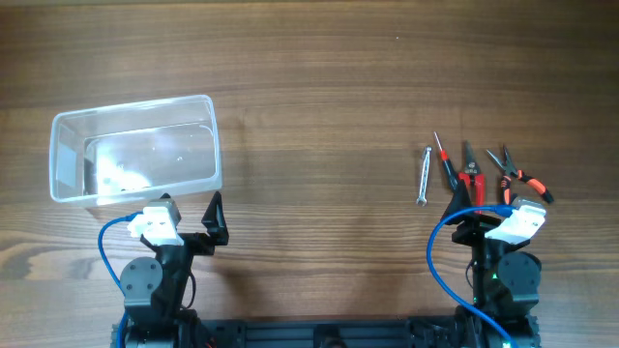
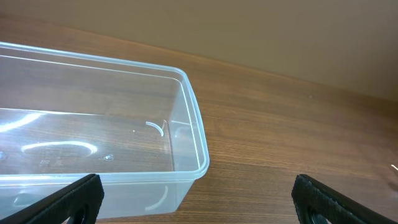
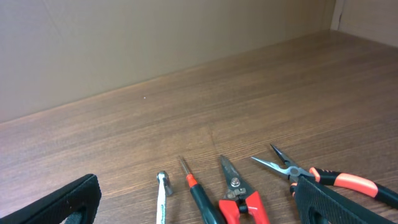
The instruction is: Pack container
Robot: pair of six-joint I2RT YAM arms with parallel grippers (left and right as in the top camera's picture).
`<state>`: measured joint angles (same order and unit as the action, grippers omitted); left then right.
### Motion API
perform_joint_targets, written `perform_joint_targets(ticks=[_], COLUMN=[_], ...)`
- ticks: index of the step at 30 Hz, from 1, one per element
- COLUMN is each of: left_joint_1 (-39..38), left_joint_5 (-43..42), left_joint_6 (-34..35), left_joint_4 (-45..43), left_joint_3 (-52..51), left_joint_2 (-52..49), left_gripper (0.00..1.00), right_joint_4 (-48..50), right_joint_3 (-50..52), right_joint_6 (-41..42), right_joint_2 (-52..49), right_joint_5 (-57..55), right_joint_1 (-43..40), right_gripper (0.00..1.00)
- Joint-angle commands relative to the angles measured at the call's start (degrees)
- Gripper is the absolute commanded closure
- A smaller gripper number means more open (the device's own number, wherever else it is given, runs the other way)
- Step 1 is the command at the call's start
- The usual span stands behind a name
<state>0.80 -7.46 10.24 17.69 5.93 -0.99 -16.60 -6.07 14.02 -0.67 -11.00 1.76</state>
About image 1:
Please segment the red handled snips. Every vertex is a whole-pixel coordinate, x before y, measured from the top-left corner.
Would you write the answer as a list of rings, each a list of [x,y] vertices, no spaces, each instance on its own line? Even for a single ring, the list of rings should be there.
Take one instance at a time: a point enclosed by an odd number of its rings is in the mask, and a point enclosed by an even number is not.
[[[457,176],[464,182],[468,189],[474,191],[475,205],[483,206],[486,203],[486,177],[482,173],[474,150],[468,140],[464,141],[464,158],[464,167]]]

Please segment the red black screwdriver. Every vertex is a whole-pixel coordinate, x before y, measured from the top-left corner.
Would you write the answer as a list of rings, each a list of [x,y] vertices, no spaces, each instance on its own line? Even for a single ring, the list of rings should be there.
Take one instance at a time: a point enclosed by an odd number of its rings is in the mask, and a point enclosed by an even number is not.
[[[434,136],[436,145],[437,145],[438,150],[439,150],[439,155],[440,155],[440,158],[441,158],[441,165],[442,165],[442,168],[443,168],[443,170],[445,172],[448,186],[451,189],[451,191],[456,191],[457,190],[457,185],[458,185],[458,175],[457,175],[457,172],[454,169],[454,166],[453,166],[453,164],[451,162],[451,159],[450,159],[449,155],[447,154],[447,152],[442,147],[440,138],[439,138],[439,136],[438,136],[436,131],[433,133],[433,136]]]

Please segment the small silver wrench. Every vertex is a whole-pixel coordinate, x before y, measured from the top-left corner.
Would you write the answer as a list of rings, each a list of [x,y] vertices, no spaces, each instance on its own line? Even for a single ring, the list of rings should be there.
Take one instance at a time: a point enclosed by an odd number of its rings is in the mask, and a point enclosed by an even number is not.
[[[431,151],[432,148],[430,146],[426,146],[423,151],[423,163],[421,167],[421,178],[420,178],[420,187],[419,193],[416,203],[420,206],[426,206],[427,204],[427,181],[429,177],[429,167],[430,167],[430,159],[431,159]]]

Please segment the orange black needle-nose pliers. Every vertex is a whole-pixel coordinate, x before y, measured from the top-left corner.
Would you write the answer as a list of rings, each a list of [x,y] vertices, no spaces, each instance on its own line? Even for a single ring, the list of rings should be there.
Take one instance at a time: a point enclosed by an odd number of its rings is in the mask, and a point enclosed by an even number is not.
[[[537,178],[526,174],[521,169],[518,169],[509,153],[506,146],[503,146],[503,158],[498,158],[490,150],[486,151],[493,162],[502,170],[503,175],[500,181],[500,188],[502,190],[501,198],[507,205],[512,204],[517,199],[517,194],[512,190],[512,180],[516,179],[530,188],[532,188],[545,203],[551,204],[554,202],[554,198],[549,189]]]

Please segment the clear plastic container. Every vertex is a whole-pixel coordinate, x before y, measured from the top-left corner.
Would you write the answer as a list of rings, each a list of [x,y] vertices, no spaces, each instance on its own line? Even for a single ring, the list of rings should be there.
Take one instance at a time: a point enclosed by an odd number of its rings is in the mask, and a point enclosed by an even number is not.
[[[97,207],[221,189],[221,143],[206,95],[59,113],[51,124],[49,194]]]

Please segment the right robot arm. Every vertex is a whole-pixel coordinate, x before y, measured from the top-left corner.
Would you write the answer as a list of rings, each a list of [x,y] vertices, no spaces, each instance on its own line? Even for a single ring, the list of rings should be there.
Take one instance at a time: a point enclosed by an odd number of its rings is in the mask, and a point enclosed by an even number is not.
[[[516,198],[508,205],[475,207],[463,182],[456,186],[437,229],[454,225],[456,244],[471,248],[465,271],[473,301],[448,293],[458,303],[453,347],[539,347],[538,304],[542,263],[525,252],[545,223],[543,205]]]

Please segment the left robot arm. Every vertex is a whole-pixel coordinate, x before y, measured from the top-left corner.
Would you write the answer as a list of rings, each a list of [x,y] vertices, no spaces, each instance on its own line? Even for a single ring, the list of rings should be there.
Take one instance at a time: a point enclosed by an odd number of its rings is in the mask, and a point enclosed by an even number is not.
[[[115,277],[124,313],[112,329],[112,347],[215,347],[216,338],[183,299],[196,291],[192,262],[228,244],[221,194],[213,194],[201,219],[203,232],[180,233],[176,202],[168,194],[124,218],[132,237],[154,252],[137,257]]]

